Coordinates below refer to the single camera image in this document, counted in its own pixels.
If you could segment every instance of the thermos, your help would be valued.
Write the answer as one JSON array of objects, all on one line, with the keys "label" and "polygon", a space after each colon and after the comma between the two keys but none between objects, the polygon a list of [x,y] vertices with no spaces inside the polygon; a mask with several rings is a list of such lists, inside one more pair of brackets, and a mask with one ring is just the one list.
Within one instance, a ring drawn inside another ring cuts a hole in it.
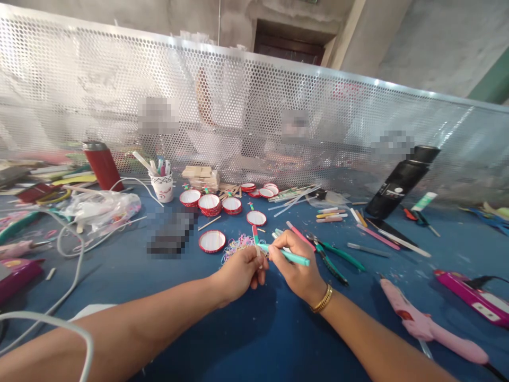
[{"label": "thermos", "polygon": [[[88,141],[83,142],[83,151],[90,163],[90,167],[92,167],[97,177],[101,189],[111,189],[111,187],[120,180],[120,174],[111,156],[110,149],[104,142]],[[122,182],[119,182],[114,187],[113,191],[122,191],[123,189],[124,185]]]},{"label": "thermos", "polygon": [[440,149],[436,147],[415,146],[413,153],[397,164],[365,211],[378,219],[387,218],[427,174],[438,153]]}]

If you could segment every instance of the forearm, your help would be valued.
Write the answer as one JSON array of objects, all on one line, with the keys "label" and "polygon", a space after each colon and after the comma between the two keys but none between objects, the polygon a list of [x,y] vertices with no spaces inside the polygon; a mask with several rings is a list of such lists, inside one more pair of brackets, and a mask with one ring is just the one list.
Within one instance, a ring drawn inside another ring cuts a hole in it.
[{"label": "forearm", "polygon": [[[89,382],[125,381],[191,325],[222,304],[210,277],[75,321],[94,339]],[[0,359],[0,380],[78,380],[85,342],[55,329]]]},{"label": "forearm", "polygon": [[374,382],[456,381],[337,291],[322,316],[346,342]]}]

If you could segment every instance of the hand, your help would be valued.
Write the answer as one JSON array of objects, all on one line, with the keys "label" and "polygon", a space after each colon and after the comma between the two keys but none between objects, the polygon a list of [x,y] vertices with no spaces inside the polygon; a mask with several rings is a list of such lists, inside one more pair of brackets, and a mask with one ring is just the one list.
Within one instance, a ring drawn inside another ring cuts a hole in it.
[{"label": "hand", "polygon": [[241,297],[249,285],[256,289],[258,284],[265,284],[265,270],[269,269],[269,263],[264,255],[256,254],[254,247],[241,249],[211,276],[223,296],[222,307]]},{"label": "hand", "polygon": [[[309,259],[309,267],[289,263],[280,249],[288,247],[292,253]],[[315,307],[327,293],[327,284],[320,276],[317,259],[311,247],[292,231],[286,230],[269,246],[269,259],[274,262],[290,289],[309,306]]]}]

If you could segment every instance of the glue gun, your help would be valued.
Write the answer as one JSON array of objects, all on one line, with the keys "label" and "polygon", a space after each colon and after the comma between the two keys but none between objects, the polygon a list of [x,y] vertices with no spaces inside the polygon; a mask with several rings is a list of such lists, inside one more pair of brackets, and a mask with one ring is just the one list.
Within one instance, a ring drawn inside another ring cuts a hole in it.
[{"label": "glue gun", "polygon": [[380,278],[380,285],[391,303],[392,309],[403,319],[403,326],[411,336],[420,341],[436,340],[470,362],[481,365],[488,363],[488,355],[476,343],[459,338],[434,323],[428,315],[418,311],[405,298],[399,288],[394,286],[382,274],[380,274]]}]

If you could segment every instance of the small red drum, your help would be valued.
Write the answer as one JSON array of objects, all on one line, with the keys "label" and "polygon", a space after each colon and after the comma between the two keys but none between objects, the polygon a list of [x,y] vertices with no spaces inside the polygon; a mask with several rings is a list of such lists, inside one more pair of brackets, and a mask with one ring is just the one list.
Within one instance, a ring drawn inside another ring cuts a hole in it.
[{"label": "small red drum", "polygon": [[187,190],[180,194],[180,202],[186,207],[197,207],[201,192],[198,190]]},{"label": "small red drum", "polygon": [[226,236],[221,231],[207,231],[198,239],[198,245],[206,253],[216,253],[224,248]]},{"label": "small red drum", "polygon": [[274,192],[272,190],[269,190],[268,188],[261,188],[260,195],[266,199],[269,199],[274,196]]},{"label": "small red drum", "polygon": [[238,215],[242,212],[242,203],[235,197],[223,200],[223,209],[228,215]]},{"label": "small red drum", "polygon": [[249,224],[256,225],[257,227],[261,227],[267,223],[267,217],[260,211],[251,211],[245,218],[248,220]]},{"label": "small red drum", "polygon": [[264,185],[264,188],[271,190],[274,193],[274,196],[279,194],[279,189],[273,185]]},{"label": "small red drum", "polygon": [[251,197],[261,197],[260,190],[258,190],[258,189],[248,192],[248,195]]},{"label": "small red drum", "polygon": [[221,201],[217,195],[206,194],[198,201],[198,207],[205,216],[217,216],[221,212]]},{"label": "small red drum", "polygon": [[243,183],[240,185],[240,188],[242,188],[242,191],[249,192],[253,191],[256,188],[256,184],[254,183]]}]

